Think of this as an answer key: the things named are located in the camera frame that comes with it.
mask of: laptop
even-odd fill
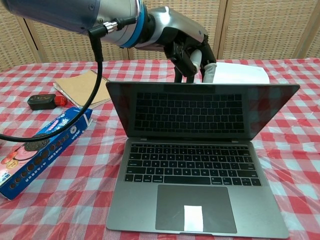
[[[106,227],[289,236],[251,140],[297,84],[106,84],[128,137]]]

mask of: blue box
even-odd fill
[[[37,132],[42,136],[62,128],[78,113],[71,107],[47,126]],[[0,193],[13,200],[44,169],[47,168],[90,124],[92,110],[88,109],[71,127],[50,139],[26,142],[7,155],[0,162]]]

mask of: brown notebook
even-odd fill
[[[61,92],[69,101],[71,101],[78,108],[85,105],[92,93],[97,79],[97,73],[89,70],[74,77],[63,77],[54,79],[53,86]],[[106,83],[109,80],[102,77],[99,90],[95,95],[90,108],[93,109],[110,100],[110,95],[106,88]]]

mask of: woven wall panel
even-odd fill
[[[209,44],[214,46],[215,31],[218,19],[219,0],[144,0],[147,9],[168,6],[189,17],[206,28],[209,34]],[[163,52],[129,49],[133,59],[166,59]]]
[[[306,57],[314,57],[314,58],[320,58],[320,28],[318,29],[308,52],[306,53]]]
[[[292,58],[316,3],[317,0],[233,0],[221,58]]]
[[[35,62],[17,18],[0,4],[0,72]]]
[[[49,62],[94,61],[89,37],[32,21],[44,55]],[[106,42],[102,43],[105,61],[122,60],[122,49]]]

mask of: laptop screen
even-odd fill
[[[130,138],[253,139],[300,88],[291,84],[106,84]]]

